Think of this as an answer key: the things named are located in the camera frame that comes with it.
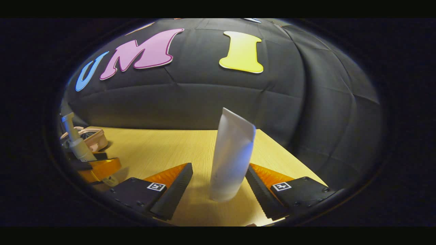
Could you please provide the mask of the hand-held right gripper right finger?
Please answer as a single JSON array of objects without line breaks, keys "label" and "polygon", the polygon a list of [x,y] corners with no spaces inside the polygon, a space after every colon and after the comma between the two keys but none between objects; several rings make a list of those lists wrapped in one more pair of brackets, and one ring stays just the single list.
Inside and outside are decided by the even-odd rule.
[{"label": "hand-held right gripper right finger", "polygon": [[336,193],[310,177],[292,178],[251,163],[246,179],[267,218],[302,218]]}]

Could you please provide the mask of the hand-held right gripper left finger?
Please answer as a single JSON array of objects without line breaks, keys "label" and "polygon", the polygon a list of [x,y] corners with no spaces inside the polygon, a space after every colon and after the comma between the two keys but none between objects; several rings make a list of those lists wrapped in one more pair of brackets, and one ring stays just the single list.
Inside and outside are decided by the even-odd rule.
[{"label": "hand-held right gripper left finger", "polygon": [[141,215],[170,220],[193,175],[191,163],[184,163],[145,179],[131,177],[104,196]]}]

